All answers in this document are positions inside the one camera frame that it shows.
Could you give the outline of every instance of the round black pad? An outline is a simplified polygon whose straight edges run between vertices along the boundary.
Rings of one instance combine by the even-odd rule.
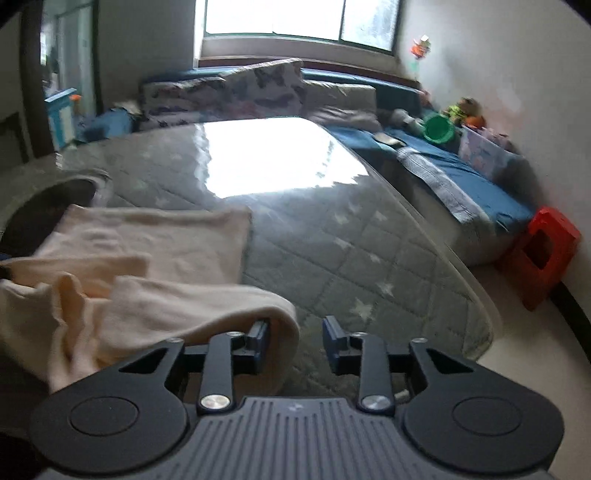
[[[81,433],[106,437],[130,428],[138,419],[133,402],[117,397],[91,398],[74,407],[70,423]]]
[[[511,433],[521,424],[521,412],[502,398],[469,398],[457,404],[452,415],[463,429],[491,437]]]
[[[479,475],[549,466],[563,435],[554,405],[508,380],[506,388],[463,388],[463,380],[451,377],[429,386],[405,411],[404,429],[419,450],[454,470]]]
[[[187,413],[175,395],[143,375],[119,382],[100,375],[53,394],[33,412],[31,443],[50,463],[79,475],[121,474],[156,461],[182,439]]]

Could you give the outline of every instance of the window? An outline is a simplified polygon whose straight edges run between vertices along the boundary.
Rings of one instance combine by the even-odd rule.
[[[319,38],[392,51],[400,0],[207,0],[205,34]]]

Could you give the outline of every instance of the windowsill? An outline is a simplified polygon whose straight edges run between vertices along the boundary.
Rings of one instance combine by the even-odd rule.
[[[298,57],[399,75],[396,56],[330,41],[274,35],[208,35],[201,58]]]

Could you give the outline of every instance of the pillow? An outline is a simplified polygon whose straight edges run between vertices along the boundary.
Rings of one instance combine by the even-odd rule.
[[[230,120],[298,116],[304,98],[300,59],[257,63],[223,74]]]
[[[154,82],[142,87],[146,115],[221,109],[225,101],[225,81],[220,77]]]
[[[146,131],[154,128],[168,128],[177,125],[198,124],[216,120],[224,120],[224,118],[219,118],[206,111],[176,112],[167,115],[147,115],[145,119],[139,123],[139,130]]]
[[[381,132],[375,113],[366,110],[344,110],[335,106],[324,106],[306,115],[308,120],[319,125],[349,127],[368,132]]]
[[[376,113],[375,88],[371,85],[317,82],[316,80],[304,80],[303,83],[306,90],[304,115],[324,106]]]

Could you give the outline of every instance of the towel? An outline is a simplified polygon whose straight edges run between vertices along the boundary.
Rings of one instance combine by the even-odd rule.
[[[276,393],[299,331],[290,302],[235,284],[250,215],[71,207],[34,257],[2,263],[6,351],[55,391],[164,339],[206,343],[269,318],[263,372],[237,377],[236,394]]]

